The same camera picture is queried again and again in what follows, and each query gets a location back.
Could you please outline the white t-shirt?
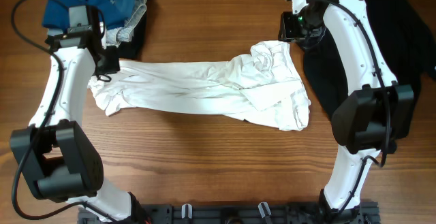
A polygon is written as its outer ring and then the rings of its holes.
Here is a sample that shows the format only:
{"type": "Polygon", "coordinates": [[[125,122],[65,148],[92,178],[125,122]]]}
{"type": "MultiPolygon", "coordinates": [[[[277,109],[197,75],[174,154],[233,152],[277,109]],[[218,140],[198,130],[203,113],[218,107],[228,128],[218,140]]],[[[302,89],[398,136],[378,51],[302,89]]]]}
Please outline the white t-shirt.
{"type": "Polygon", "coordinates": [[[259,42],[230,61],[121,61],[120,66],[110,82],[91,78],[88,83],[108,116],[123,108],[148,108],[224,115],[281,131],[301,131],[309,124],[311,101],[285,42],[259,42]]]}

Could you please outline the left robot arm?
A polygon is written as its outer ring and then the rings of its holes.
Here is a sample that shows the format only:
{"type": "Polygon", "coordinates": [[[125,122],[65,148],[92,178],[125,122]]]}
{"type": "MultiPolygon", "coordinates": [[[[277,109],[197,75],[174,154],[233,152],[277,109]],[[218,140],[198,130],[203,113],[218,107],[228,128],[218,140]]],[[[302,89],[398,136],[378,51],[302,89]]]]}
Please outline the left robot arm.
{"type": "Polygon", "coordinates": [[[81,206],[101,222],[146,221],[134,195],[104,178],[102,159],[81,128],[89,80],[100,64],[118,59],[100,37],[56,36],[47,51],[52,69],[40,106],[29,126],[10,137],[18,163],[12,185],[14,210],[24,219],[42,220],[81,206]],[[35,199],[65,206],[47,214],[25,213],[18,204],[21,177],[35,199]]]}

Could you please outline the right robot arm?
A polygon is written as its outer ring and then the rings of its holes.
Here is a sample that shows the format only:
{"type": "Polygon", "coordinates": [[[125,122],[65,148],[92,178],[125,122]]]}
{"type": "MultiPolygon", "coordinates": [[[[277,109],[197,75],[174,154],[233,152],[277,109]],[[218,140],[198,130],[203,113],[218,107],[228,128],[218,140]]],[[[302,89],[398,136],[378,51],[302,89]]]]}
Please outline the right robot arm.
{"type": "Polygon", "coordinates": [[[292,0],[279,39],[313,46],[330,32],[345,72],[347,97],[330,119],[338,153],[320,193],[325,222],[350,222],[360,213],[360,192],[372,165],[383,167],[389,143],[404,128],[414,99],[385,64],[367,16],[365,0],[292,0]]]}

